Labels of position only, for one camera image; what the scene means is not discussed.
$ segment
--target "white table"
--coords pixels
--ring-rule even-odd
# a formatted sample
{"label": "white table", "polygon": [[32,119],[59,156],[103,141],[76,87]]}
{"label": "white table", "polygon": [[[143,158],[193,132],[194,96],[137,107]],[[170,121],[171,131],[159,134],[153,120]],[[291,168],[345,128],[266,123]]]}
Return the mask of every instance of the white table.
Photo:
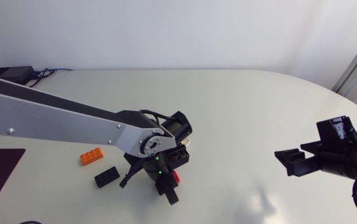
{"label": "white table", "polygon": [[191,157],[170,206],[144,171],[124,189],[121,178],[97,188],[97,174],[129,169],[115,147],[82,167],[98,145],[0,136],[0,147],[27,149],[0,192],[0,223],[357,223],[352,180],[287,177],[274,157],[319,140],[317,121],[347,115],[357,130],[357,106],[323,87],[254,70],[125,70],[60,71],[36,88],[114,112],[180,110]]}

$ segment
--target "orange lego brick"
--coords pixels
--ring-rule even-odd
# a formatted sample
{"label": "orange lego brick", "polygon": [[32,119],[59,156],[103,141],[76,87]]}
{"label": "orange lego brick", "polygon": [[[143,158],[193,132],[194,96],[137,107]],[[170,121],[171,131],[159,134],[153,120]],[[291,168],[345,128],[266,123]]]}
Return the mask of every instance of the orange lego brick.
{"label": "orange lego brick", "polygon": [[95,161],[99,160],[102,157],[103,157],[103,154],[101,152],[101,149],[96,148],[96,149],[93,149],[85,154],[82,154],[80,156],[80,160],[81,160],[81,163],[83,164],[83,166],[86,166],[86,165],[90,164],[91,162],[95,162]]}

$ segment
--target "lego brick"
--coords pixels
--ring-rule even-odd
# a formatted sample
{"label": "lego brick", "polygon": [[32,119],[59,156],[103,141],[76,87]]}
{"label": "lego brick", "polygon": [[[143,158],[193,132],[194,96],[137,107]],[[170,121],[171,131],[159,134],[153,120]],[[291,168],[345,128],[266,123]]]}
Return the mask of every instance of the lego brick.
{"label": "lego brick", "polygon": [[98,174],[94,177],[97,186],[99,188],[109,184],[110,182],[116,180],[120,177],[120,174],[117,172],[116,167],[112,167],[101,174]]}
{"label": "lego brick", "polygon": [[103,157],[103,154],[101,152],[101,149],[96,148],[96,149],[93,149],[85,154],[82,154],[80,156],[80,160],[81,160],[81,163],[83,164],[83,166],[86,166],[86,165],[90,164],[91,162],[95,162],[95,161],[99,160],[102,157]]}
{"label": "lego brick", "polygon": [[173,171],[173,177],[176,180],[177,184],[179,184],[179,177],[178,177],[178,174],[177,174],[177,172],[175,170]]}

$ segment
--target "black lego brick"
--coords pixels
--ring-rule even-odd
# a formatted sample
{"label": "black lego brick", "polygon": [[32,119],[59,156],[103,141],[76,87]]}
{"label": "black lego brick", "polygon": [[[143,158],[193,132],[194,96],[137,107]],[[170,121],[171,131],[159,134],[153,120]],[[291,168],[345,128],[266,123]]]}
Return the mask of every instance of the black lego brick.
{"label": "black lego brick", "polygon": [[120,177],[120,174],[117,172],[116,167],[112,167],[101,174],[98,174],[94,177],[97,186],[99,188],[109,184],[110,182],[116,180]]}

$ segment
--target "black power adapter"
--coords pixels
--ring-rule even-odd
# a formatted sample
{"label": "black power adapter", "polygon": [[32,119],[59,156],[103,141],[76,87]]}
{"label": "black power adapter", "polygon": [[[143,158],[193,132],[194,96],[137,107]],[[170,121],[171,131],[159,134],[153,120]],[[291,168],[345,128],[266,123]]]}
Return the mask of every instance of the black power adapter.
{"label": "black power adapter", "polygon": [[0,78],[10,82],[26,85],[31,80],[31,73],[34,72],[31,66],[0,68]]}

